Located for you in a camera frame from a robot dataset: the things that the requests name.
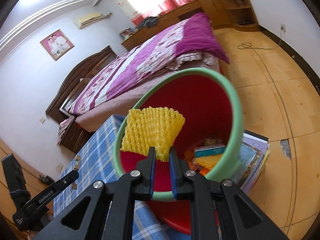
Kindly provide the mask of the dark wooden headboard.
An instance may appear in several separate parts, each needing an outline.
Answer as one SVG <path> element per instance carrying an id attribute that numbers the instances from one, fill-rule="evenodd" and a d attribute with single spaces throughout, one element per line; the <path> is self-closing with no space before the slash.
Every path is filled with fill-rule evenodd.
<path id="1" fill-rule="evenodd" d="M 57 123 L 67 119 L 67 114 L 60 109 L 64 101 L 72 90 L 80 84 L 80 79 L 86 78 L 87 75 L 98 66 L 99 62 L 104 62 L 110 56 L 117 55 L 112 50 L 111 46 L 106 46 L 101 51 L 78 63 L 62 82 L 55 98 L 53 98 L 52 102 L 46 109 L 46 116 L 50 117 Z"/>

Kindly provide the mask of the stack of books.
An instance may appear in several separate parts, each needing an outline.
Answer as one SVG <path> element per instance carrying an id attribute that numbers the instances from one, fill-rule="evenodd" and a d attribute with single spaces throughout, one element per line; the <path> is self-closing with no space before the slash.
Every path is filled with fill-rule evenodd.
<path id="1" fill-rule="evenodd" d="M 268 148 L 268 137 L 244 130 L 238 155 L 240 166 L 231 180 L 247 195 L 258 178 Z"/>

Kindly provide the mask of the teal white box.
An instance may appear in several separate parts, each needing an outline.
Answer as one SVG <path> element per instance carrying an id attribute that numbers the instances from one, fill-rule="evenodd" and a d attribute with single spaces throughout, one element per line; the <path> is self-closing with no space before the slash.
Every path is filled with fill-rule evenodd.
<path id="1" fill-rule="evenodd" d="M 220 155 L 223 154 L 225 151 L 225 145 L 217 144 L 217 145 L 208 145 L 208 146 L 201 146 L 195 148 L 195 157 L 207 157 L 211 155 Z"/>

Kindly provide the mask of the red green trash bin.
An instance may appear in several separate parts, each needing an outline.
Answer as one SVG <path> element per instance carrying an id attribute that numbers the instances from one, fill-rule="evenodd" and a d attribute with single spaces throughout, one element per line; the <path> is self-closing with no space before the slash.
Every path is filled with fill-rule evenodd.
<path id="1" fill-rule="evenodd" d="M 184 117 L 174 146 L 177 156 L 205 139 L 218 138 L 225 145 L 222 158 L 206 174 L 212 181 L 231 179 L 240 167 L 238 157 L 243 134 L 240 99 L 230 81 L 207 68 L 190 68 L 173 74 L 153 86 L 131 109 L 167 107 Z"/>

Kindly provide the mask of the blue plaid tablecloth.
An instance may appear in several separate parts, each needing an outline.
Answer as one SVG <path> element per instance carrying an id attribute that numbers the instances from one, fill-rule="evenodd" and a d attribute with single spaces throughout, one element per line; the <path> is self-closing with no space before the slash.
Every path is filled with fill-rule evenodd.
<path id="1" fill-rule="evenodd" d="M 57 216 L 82 191 L 96 180 L 109 183 L 118 179 L 113 168 L 113 149 L 116 136 L 124 117 L 110 116 L 91 136 L 79 151 L 79 178 L 77 189 L 68 187 L 53 200 L 53 214 Z M 191 239 L 191 236 L 181 233 L 161 223 L 145 202 L 135 202 L 133 221 L 133 239 Z"/>

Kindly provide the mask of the yellow foam net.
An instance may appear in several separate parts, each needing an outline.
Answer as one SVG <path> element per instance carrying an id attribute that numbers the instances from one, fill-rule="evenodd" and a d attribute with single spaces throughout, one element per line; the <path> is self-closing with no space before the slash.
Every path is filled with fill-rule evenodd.
<path id="1" fill-rule="evenodd" d="M 196 157 L 193 159 L 193 163 L 196 166 L 198 166 L 201 170 L 205 168 L 210 171 L 220 161 L 222 156 L 223 156 L 223 154 L 209 155 L 209 156 L 204 156 L 204 157 Z"/>
<path id="2" fill-rule="evenodd" d="M 148 156 L 149 148 L 154 147 L 156 159 L 168 161 L 169 151 L 184 123 L 184 116 L 172 108 L 131 109 L 120 150 Z"/>

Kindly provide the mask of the books on cabinet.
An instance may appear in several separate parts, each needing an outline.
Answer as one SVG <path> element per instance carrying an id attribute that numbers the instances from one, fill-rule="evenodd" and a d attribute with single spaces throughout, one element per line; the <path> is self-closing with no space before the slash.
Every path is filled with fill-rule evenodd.
<path id="1" fill-rule="evenodd" d="M 121 31 L 119 33 L 119 36 L 122 38 L 123 41 L 125 41 L 128 38 L 130 38 L 132 35 L 134 35 L 136 31 L 137 31 L 136 28 L 128 28 L 128 29 Z"/>

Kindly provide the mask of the long wooden cabinet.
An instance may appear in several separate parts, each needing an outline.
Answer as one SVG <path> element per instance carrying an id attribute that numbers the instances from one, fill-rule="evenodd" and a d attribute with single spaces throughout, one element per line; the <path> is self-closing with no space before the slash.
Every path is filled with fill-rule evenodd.
<path id="1" fill-rule="evenodd" d="M 154 27 L 136 31 L 121 45 L 131 50 L 169 26 L 201 12 L 208 15 L 213 29 L 234 28 L 238 31 L 259 31 L 259 23 L 250 0 L 194 0 L 157 17 L 158 21 Z"/>

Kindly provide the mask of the bed with purple quilt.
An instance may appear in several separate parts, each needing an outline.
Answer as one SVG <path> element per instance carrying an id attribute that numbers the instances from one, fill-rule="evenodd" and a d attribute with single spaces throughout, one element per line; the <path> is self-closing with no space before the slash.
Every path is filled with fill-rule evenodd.
<path id="1" fill-rule="evenodd" d="M 69 117 L 59 128 L 75 120 L 83 129 L 93 132 L 111 115 L 126 115 L 146 92 L 184 64 L 199 63 L 218 71 L 218 60 L 229 63 L 213 34 L 209 17 L 197 13 L 104 67 L 67 107 Z"/>

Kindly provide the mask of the orange foam net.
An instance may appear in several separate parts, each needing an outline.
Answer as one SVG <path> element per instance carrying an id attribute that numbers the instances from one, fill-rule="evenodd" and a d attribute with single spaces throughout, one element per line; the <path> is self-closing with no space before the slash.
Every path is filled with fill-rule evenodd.
<path id="1" fill-rule="evenodd" d="M 202 167 L 202 166 L 199 166 L 199 165 L 196 165 L 196 164 L 193 164 L 193 163 L 188 163 L 189 165 L 189 169 L 190 170 L 193 170 L 203 176 L 205 176 L 210 170 L 205 168 L 205 167 Z"/>

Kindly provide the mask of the wall air conditioner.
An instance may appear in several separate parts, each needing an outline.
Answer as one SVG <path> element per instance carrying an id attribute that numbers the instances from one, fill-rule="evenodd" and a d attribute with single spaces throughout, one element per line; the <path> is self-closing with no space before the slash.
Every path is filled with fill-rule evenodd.
<path id="1" fill-rule="evenodd" d="M 94 22 L 101 20 L 102 18 L 103 15 L 101 13 L 95 12 L 76 19 L 74 24 L 78 29 L 82 29 Z"/>

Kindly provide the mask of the dark wooden nightstand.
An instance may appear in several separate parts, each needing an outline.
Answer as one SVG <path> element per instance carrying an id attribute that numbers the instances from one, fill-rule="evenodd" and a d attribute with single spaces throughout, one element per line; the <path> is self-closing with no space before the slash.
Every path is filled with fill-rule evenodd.
<path id="1" fill-rule="evenodd" d="M 63 146 L 77 154 L 92 135 L 93 132 L 83 129 L 75 122 L 75 117 L 71 116 L 59 124 L 57 146 Z"/>

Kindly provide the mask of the grey clothes pile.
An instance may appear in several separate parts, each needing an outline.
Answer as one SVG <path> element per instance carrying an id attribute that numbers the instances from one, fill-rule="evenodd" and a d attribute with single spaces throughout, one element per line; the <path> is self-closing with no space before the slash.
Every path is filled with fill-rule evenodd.
<path id="1" fill-rule="evenodd" d="M 152 28 L 155 27 L 159 22 L 159 17 L 157 16 L 149 16 L 144 18 L 142 22 L 140 22 L 138 26 L 138 30 L 143 29 L 143 28 Z"/>

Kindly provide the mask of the red bin lid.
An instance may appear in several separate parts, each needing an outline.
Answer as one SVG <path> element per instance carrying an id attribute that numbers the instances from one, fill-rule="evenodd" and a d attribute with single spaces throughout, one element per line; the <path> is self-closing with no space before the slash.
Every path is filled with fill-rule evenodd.
<path id="1" fill-rule="evenodd" d="M 146 203 L 159 220 L 191 235 L 192 239 L 219 239 L 213 202 L 209 196 L 173 202 L 150 200 Z"/>

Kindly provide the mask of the framed wedding photo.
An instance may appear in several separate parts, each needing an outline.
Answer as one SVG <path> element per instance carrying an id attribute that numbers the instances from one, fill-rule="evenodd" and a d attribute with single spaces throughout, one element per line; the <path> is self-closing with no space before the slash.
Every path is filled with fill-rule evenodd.
<path id="1" fill-rule="evenodd" d="M 60 29 L 44 38 L 40 44 L 55 61 L 74 48 L 74 44 Z"/>

